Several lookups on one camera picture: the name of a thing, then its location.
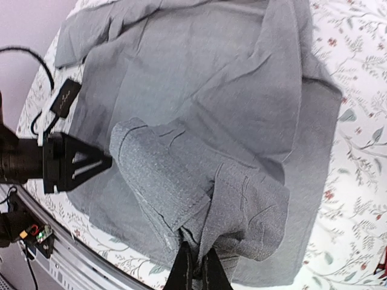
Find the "floral patterned table cloth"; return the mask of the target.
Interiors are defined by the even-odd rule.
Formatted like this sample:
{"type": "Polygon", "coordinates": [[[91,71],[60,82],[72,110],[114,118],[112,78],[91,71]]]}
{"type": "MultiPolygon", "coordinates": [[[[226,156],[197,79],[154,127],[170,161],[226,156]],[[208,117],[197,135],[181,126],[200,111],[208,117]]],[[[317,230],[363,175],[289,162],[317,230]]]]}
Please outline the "floral patterned table cloth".
{"type": "MultiPolygon", "coordinates": [[[[310,1],[314,54],[343,92],[322,203],[292,285],[234,289],[386,289],[373,275],[386,247],[386,1],[310,1]]],[[[44,69],[28,93],[17,133],[51,97],[44,69]]],[[[66,194],[25,186],[48,215],[131,277],[162,289],[168,272],[98,230],[66,194]]]]}

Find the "aluminium front rail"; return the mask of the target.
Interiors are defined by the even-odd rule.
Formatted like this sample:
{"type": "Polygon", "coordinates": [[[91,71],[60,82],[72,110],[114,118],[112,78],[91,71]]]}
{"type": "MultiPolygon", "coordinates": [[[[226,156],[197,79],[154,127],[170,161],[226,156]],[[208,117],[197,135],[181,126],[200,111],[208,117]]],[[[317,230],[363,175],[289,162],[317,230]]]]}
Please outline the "aluminium front rail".
{"type": "Polygon", "coordinates": [[[90,250],[61,226],[22,186],[17,185],[12,201],[23,206],[41,222],[53,229],[53,250],[45,257],[42,249],[34,261],[64,289],[149,289],[144,283],[115,268],[90,250]]]}

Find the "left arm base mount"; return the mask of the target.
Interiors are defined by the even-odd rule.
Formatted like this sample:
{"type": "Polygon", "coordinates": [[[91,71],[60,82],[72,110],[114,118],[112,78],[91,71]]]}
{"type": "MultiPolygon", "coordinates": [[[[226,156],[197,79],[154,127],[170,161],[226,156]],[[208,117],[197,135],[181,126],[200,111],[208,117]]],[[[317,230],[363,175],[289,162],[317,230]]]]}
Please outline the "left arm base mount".
{"type": "Polygon", "coordinates": [[[30,225],[18,234],[18,239],[22,241],[28,250],[32,250],[32,255],[41,253],[49,259],[54,250],[54,231],[48,224],[30,225]]]}

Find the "grey long sleeve shirt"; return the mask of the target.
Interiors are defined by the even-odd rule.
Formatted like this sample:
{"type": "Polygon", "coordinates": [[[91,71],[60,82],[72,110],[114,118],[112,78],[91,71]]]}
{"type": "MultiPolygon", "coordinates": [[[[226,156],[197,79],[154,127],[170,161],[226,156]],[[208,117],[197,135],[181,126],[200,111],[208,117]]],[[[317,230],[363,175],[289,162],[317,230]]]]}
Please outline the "grey long sleeve shirt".
{"type": "Polygon", "coordinates": [[[67,193],[101,230],[202,282],[293,283],[320,205],[342,95],[312,52],[308,1],[115,1],[62,25],[84,64],[70,134],[113,158],[67,193]]]}

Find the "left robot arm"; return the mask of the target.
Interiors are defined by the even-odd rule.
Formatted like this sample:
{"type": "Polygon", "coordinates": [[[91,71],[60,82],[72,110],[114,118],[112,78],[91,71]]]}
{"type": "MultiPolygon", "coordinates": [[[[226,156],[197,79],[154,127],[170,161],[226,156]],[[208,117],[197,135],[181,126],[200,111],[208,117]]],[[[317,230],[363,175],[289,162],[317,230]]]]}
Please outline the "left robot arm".
{"type": "Polygon", "coordinates": [[[19,138],[1,114],[1,184],[43,180],[44,192],[70,192],[112,166],[112,157],[63,132],[44,138],[19,138]]]}

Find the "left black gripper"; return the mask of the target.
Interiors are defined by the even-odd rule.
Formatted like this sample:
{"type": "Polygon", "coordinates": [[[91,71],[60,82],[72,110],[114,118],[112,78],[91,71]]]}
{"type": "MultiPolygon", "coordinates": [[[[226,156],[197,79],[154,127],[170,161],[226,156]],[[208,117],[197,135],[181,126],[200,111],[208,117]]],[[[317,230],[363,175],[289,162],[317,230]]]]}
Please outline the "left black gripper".
{"type": "Polygon", "coordinates": [[[45,194],[74,190],[111,166],[112,157],[102,149],[77,138],[71,139],[63,132],[44,139],[42,180],[45,194]]]}

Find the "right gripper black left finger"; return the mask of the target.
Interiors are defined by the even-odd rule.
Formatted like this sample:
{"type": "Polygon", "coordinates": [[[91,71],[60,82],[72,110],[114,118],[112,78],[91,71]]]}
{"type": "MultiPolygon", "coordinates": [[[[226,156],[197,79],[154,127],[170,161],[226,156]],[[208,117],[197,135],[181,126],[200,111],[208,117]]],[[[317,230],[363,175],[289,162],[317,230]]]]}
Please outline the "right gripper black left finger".
{"type": "Polygon", "coordinates": [[[164,290],[192,290],[194,262],[191,248],[184,241],[177,253],[164,290]]]}

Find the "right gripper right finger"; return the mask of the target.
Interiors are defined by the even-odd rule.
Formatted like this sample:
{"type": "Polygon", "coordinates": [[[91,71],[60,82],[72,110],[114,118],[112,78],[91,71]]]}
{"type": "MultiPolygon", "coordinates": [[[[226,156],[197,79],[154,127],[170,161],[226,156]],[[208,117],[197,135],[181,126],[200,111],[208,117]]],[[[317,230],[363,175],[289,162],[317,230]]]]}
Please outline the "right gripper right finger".
{"type": "Polygon", "coordinates": [[[203,257],[202,282],[203,290],[232,290],[232,286],[214,248],[203,257]]]}

